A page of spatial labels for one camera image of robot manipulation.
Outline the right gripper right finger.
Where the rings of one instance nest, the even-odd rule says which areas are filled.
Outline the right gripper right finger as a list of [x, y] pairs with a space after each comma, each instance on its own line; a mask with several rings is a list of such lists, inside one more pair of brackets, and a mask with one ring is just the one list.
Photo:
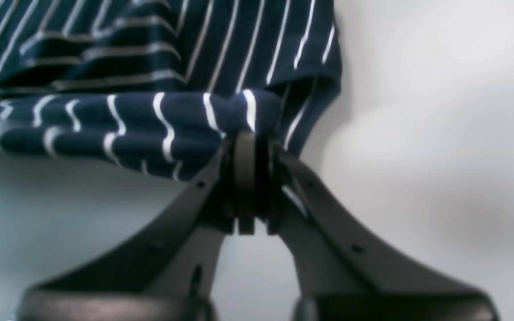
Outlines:
[[353, 217], [280, 143], [269, 154], [267, 229], [292, 254], [294, 321], [498, 321], [490, 297], [410, 258]]

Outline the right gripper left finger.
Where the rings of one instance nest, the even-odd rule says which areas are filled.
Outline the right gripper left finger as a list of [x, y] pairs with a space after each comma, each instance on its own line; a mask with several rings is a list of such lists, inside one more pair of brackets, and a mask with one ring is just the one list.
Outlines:
[[141, 231], [99, 258], [31, 287], [19, 321], [213, 321], [222, 242], [253, 235], [257, 136], [226, 139], [210, 163]]

